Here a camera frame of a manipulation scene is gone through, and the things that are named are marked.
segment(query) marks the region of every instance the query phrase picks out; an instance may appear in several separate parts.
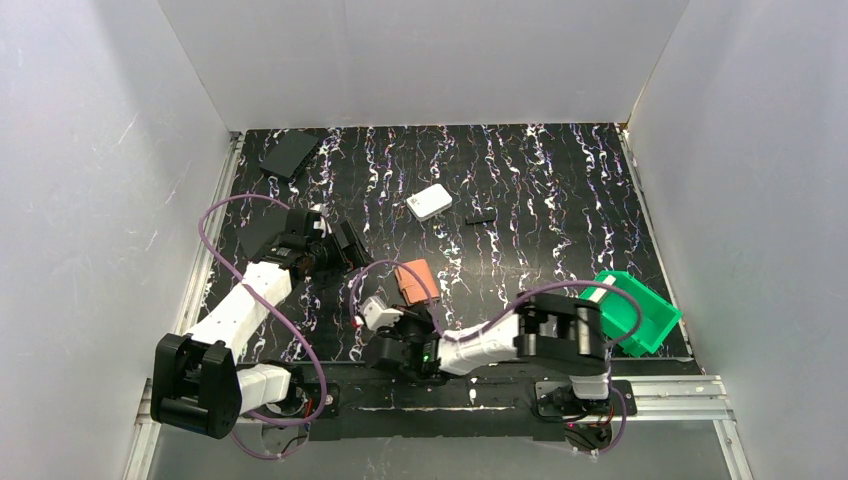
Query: black tabletop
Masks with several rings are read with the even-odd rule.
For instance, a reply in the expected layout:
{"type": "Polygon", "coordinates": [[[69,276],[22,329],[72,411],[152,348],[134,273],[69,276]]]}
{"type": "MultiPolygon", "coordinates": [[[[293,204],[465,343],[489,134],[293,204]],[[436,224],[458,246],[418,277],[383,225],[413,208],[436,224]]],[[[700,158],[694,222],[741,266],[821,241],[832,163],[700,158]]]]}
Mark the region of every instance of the black tabletop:
{"type": "MultiPolygon", "coordinates": [[[[232,192],[261,193],[300,207],[326,205],[331,222],[348,219],[375,259],[425,258],[441,287],[449,328],[498,313],[531,287],[594,279],[626,270],[668,298],[665,279],[614,125],[462,125],[304,129],[318,154],[291,183],[259,169],[285,130],[246,134],[232,192]],[[440,183],[453,206],[423,223],[404,200],[440,183]],[[494,208],[493,223],[466,225],[465,216],[494,208]]],[[[258,200],[227,208],[219,248],[243,271],[236,231],[271,206],[258,200]]],[[[388,268],[366,281],[363,298],[400,299],[388,268]]],[[[369,333],[351,325],[344,285],[315,291],[299,286],[281,306],[325,361],[359,360],[369,333]]],[[[201,318],[234,280],[213,267],[201,318]]],[[[654,356],[687,357],[679,329],[654,356]]],[[[266,320],[243,361],[304,358],[285,327],[266,320]]]]}

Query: white robot arm segment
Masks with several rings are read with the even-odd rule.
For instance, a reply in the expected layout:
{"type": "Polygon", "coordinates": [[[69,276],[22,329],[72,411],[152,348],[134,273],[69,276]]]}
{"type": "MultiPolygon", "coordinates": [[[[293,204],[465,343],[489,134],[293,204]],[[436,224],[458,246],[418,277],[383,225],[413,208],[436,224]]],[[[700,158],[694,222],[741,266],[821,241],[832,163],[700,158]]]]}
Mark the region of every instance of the white robot arm segment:
{"type": "Polygon", "coordinates": [[[189,329],[194,341],[209,345],[223,341],[234,355],[242,352],[253,332],[268,316],[268,310],[247,292],[244,284],[253,287],[271,305],[278,305],[292,291],[288,270],[270,262],[248,264],[244,281],[236,285],[203,321],[189,329]]]}

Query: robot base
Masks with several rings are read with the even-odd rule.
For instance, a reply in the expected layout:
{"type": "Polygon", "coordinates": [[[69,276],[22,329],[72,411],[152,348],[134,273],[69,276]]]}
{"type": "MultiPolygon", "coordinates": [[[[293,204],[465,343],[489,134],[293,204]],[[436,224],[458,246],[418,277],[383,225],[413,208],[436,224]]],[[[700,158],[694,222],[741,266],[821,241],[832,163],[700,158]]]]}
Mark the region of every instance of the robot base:
{"type": "MultiPolygon", "coordinates": [[[[627,415],[636,415],[636,400],[633,398],[633,387],[627,380],[612,380],[615,387],[624,396],[627,415]]],[[[577,417],[588,413],[588,416],[608,415],[610,404],[613,415],[621,415],[621,405],[617,395],[610,395],[609,400],[580,400],[571,394],[569,382],[536,382],[533,389],[536,394],[536,411],[543,418],[577,417]]]]}

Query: white panel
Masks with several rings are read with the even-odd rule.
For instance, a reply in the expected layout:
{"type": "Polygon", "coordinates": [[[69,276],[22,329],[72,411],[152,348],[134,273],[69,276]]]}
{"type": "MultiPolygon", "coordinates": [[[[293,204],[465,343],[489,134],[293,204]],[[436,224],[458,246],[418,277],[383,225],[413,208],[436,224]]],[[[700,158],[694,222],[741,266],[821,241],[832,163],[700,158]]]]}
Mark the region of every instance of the white panel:
{"type": "Polygon", "coordinates": [[[688,0],[161,0],[231,130],[619,122],[688,0]]]}
{"type": "Polygon", "coordinates": [[[121,476],[228,140],[154,0],[0,2],[0,476],[121,476]]]}
{"type": "Polygon", "coordinates": [[[756,478],[843,478],[848,5],[693,1],[632,120],[669,278],[756,478]]]}

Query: black mat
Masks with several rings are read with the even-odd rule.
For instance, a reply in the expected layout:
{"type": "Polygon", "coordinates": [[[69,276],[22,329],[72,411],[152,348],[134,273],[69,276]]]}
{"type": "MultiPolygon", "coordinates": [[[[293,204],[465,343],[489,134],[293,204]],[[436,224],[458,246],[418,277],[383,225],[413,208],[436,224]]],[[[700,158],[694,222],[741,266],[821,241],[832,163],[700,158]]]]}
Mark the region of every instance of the black mat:
{"type": "MultiPolygon", "coordinates": [[[[248,132],[233,193],[270,194],[300,207],[326,204],[331,221],[347,218],[360,229],[374,258],[426,258],[441,284],[452,328],[490,318],[520,290],[593,279],[605,269],[626,270],[668,298],[613,125],[303,131],[322,143],[316,159],[290,184],[259,170],[285,132],[248,132]],[[444,185],[454,205],[419,223],[404,199],[432,183],[444,185]],[[486,207],[496,208],[496,222],[465,225],[466,215],[486,207]]],[[[229,206],[219,247],[240,269],[245,261],[236,229],[273,208],[259,201],[229,206]]],[[[385,287],[384,296],[399,298],[388,274],[369,278],[363,293],[385,287]]],[[[201,318],[232,285],[216,265],[201,318]]],[[[368,333],[351,326],[348,293],[347,284],[322,292],[301,286],[281,308],[322,360],[356,361],[368,341],[368,333]]],[[[655,356],[689,356],[679,329],[655,356]]],[[[268,320],[243,360],[303,358],[285,328],[268,320]]]]}

